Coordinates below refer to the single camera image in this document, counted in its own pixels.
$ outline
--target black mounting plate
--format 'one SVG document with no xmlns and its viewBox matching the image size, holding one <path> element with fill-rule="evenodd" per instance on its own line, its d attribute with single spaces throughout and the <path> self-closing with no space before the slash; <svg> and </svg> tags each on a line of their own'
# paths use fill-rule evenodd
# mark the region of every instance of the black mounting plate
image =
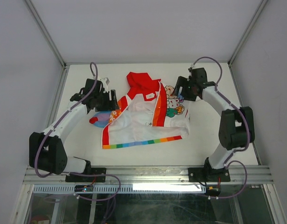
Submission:
<svg viewBox="0 0 287 224">
<path fill-rule="evenodd" d="M 203 174 L 203 167 L 188 168 L 189 182 L 218 182 L 219 177 L 221 182 L 230 182 L 231 177 L 227 169 L 223 169 L 222 173 L 211 174 L 205 176 Z"/>
<path fill-rule="evenodd" d="M 106 168 L 91 168 L 91 174 L 106 174 Z M 72 182 L 93 182 L 95 178 L 94 177 L 86 177 L 86 176 L 77 176 L 70 174 L 69 176 L 66 175 L 65 181 L 72 183 Z M 96 178 L 96 183 L 105 183 L 106 177 L 105 176 L 99 176 Z"/>
</svg>

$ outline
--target black connector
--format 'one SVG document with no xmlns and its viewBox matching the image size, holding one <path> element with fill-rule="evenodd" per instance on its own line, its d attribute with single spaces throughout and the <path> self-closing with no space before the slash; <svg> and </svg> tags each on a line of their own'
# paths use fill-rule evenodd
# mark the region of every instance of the black connector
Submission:
<svg viewBox="0 0 287 224">
<path fill-rule="evenodd" d="M 204 166 L 200 168 L 188 168 L 189 182 L 230 182 L 229 171 L 225 168 L 213 169 L 209 158 L 204 161 Z"/>
<path fill-rule="evenodd" d="M 221 189 L 217 187 L 207 187 L 204 195 L 211 197 L 218 197 L 221 193 Z"/>
<path fill-rule="evenodd" d="M 196 101 L 203 98 L 203 90 L 214 86 L 215 82 L 208 82 L 208 76 L 204 68 L 189 68 L 191 75 L 188 78 L 179 76 L 175 85 L 174 95 L 181 95 L 184 100 Z"/>
<path fill-rule="evenodd" d="M 254 142 L 254 122 L 253 112 L 250 107 L 241 107 L 240 111 L 245 117 L 248 128 L 250 143 Z M 236 121 L 241 123 L 240 126 L 236 126 Z M 227 150 L 232 150 L 237 147 L 244 147 L 247 142 L 246 127 L 243 123 L 243 119 L 237 110 L 225 110 L 221 113 L 220 128 L 219 128 L 219 140 L 221 145 Z"/>
<path fill-rule="evenodd" d="M 85 83 L 85 87 L 80 90 L 79 93 L 75 93 L 70 101 L 79 101 L 86 94 L 89 93 L 94 85 L 95 80 L 88 78 Z M 96 111 L 114 111 L 119 109 L 119 105 L 116 99 L 115 90 L 110 90 L 110 92 L 104 92 L 103 83 L 97 81 L 96 87 L 90 93 L 90 95 L 82 101 L 82 104 L 86 105 L 87 113 L 90 110 L 96 108 Z"/>
<path fill-rule="evenodd" d="M 92 176 L 79 176 L 79 175 L 74 175 L 74 174 L 70 174 L 69 176 L 67 175 L 65 177 L 65 181 L 66 182 L 84 182 L 84 183 L 91 183 L 93 182 L 94 179 L 95 183 L 105 183 L 106 181 L 106 176 L 104 176 L 104 174 L 106 174 L 106 168 L 94 168 L 90 166 L 90 161 L 87 161 L 86 163 L 86 168 L 83 172 L 83 174 L 87 174 L 87 175 L 102 175 L 102 176 L 98 176 L 98 177 L 92 177 Z"/>
<path fill-rule="evenodd" d="M 93 185 L 76 185 L 75 192 L 93 192 Z"/>
<path fill-rule="evenodd" d="M 33 132 L 29 137 L 29 165 L 35 167 L 35 156 L 37 150 L 45 137 L 44 133 Z M 38 169 L 53 173 L 61 174 L 68 162 L 63 142 L 58 136 L 48 137 L 45 141 L 37 163 Z"/>
</svg>

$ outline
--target white table surface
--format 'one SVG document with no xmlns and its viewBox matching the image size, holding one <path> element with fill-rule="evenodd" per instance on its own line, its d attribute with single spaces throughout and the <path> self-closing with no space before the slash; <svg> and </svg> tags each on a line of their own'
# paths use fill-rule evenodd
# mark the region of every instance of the white table surface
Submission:
<svg viewBox="0 0 287 224">
<path fill-rule="evenodd" d="M 233 103 L 239 105 L 231 74 L 226 63 L 223 67 L 223 77 L 219 89 Z M 152 79 L 161 78 L 165 84 L 175 86 L 178 76 L 189 75 L 188 63 L 156 63 L 156 64 L 98 64 L 100 77 L 110 79 L 109 89 L 115 89 L 117 98 L 126 95 L 129 85 L 126 76 L 130 71 L 147 72 Z M 219 68 L 215 63 L 198 63 L 196 67 L 204 67 L 209 81 L 217 81 Z M 89 65 L 71 65 L 63 90 L 57 116 L 61 115 L 69 99 L 80 88 L 84 87 L 87 78 L 92 78 Z M 187 166 L 203 165 L 219 144 L 218 130 L 220 117 L 216 111 L 203 100 L 191 103 L 190 134 L 183 140 L 134 146 L 116 149 L 102 149 L 102 128 L 89 123 L 95 114 L 91 111 L 72 130 L 67 137 L 64 148 L 67 155 L 90 160 L 96 166 Z M 245 165 L 257 165 L 253 146 L 237 153 L 234 160 L 240 160 Z"/>
</svg>

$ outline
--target light strip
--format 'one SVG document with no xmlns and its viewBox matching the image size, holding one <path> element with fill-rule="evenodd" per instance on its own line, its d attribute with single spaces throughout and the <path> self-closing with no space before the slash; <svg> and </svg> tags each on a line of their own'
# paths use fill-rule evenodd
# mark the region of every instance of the light strip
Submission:
<svg viewBox="0 0 287 224">
<path fill-rule="evenodd" d="M 176 185 L 166 183 L 134 183 L 133 190 L 173 191 L 204 193 L 200 184 Z"/>
</svg>

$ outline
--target black cable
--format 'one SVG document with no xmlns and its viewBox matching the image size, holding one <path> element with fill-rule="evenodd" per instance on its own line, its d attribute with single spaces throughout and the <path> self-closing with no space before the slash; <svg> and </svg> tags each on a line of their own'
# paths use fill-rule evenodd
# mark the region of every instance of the black cable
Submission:
<svg viewBox="0 0 287 224">
<path fill-rule="evenodd" d="M 85 88 L 84 88 L 84 87 L 82 87 L 82 88 L 80 89 L 79 94 L 81 94 L 81 93 L 82 93 L 82 91 L 83 91 L 84 89 L 85 89 Z"/>
<path fill-rule="evenodd" d="M 202 186 L 204 186 L 204 187 L 206 187 L 207 186 L 207 182 L 204 182 L 204 184 L 203 183 L 201 183 L 200 181 L 197 181 L 198 183 L 200 183 L 200 185 L 202 185 Z"/>
</svg>

